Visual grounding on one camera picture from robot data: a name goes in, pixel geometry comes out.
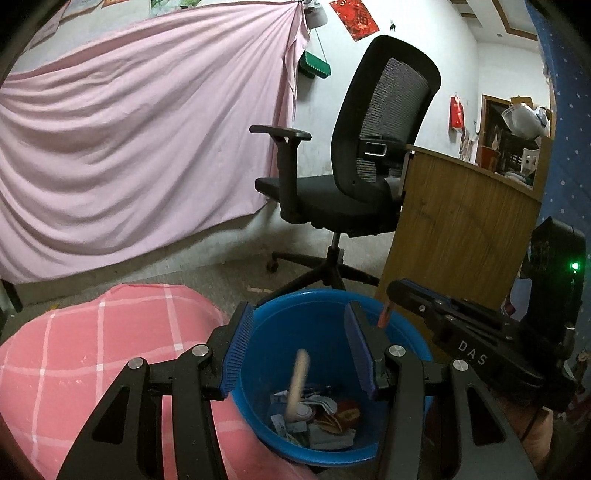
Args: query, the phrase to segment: human hand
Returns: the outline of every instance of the human hand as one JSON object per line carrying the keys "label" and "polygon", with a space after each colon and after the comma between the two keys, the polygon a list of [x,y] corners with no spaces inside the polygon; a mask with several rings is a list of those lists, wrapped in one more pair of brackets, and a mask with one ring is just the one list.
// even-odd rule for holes
{"label": "human hand", "polygon": [[[531,420],[536,415],[538,407],[534,405],[523,407],[503,397],[498,397],[496,400],[515,434],[522,438]],[[532,465],[534,465],[535,471],[538,473],[544,470],[550,457],[552,427],[552,411],[542,408],[539,410],[529,433],[521,442]]]}

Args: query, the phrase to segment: wooden desk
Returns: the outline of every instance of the wooden desk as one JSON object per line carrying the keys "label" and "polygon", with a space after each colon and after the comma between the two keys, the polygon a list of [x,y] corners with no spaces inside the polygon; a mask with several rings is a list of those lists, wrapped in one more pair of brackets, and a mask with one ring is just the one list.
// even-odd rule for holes
{"label": "wooden desk", "polygon": [[[513,285],[535,227],[552,142],[542,143],[534,187],[443,154],[408,146],[404,203],[375,298],[409,278],[441,294],[498,309]],[[418,316],[401,310],[423,336]],[[441,351],[433,349],[439,359]]]}

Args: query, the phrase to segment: pink plaid pillow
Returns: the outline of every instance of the pink plaid pillow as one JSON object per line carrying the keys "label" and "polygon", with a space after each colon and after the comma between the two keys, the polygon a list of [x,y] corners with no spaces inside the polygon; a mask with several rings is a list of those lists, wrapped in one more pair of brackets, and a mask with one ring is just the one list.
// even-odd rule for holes
{"label": "pink plaid pillow", "polygon": [[[128,359],[178,357],[226,321],[209,300],[169,285],[119,285],[94,301],[32,320],[0,347],[0,411],[17,442],[54,480],[70,446]],[[164,470],[176,479],[170,397],[163,404]],[[213,402],[229,480],[311,480],[271,453],[231,398]]]}

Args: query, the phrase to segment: blue plastic bucket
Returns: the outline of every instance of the blue plastic bucket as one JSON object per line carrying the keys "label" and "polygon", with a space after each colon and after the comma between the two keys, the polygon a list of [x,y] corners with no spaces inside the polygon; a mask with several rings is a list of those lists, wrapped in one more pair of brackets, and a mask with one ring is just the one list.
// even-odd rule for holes
{"label": "blue plastic bucket", "polygon": [[[289,460],[324,467],[349,466],[374,458],[378,451],[387,405],[369,400],[359,386],[343,326],[345,306],[352,300],[360,302],[371,323],[377,323],[380,302],[342,290],[299,291],[255,310],[255,329],[232,395],[255,434]],[[423,360],[432,360],[423,337],[400,314],[392,314],[386,332],[393,343],[411,349]],[[289,386],[300,348],[310,354],[308,382],[339,386],[347,398],[360,405],[355,443],[348,450],[324,452],[292,445],[267,426],[269,396]],[[426,410],[430,404],[428,398]]]}

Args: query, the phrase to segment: red bag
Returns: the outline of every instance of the red bag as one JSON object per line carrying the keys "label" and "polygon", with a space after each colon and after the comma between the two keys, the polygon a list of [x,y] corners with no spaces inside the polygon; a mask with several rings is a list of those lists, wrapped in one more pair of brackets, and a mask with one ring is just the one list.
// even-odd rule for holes
{"label": "red bag", "polygon": [[464,130],[464,107],[457,95],[454,95],[450,100],[449,128]]}

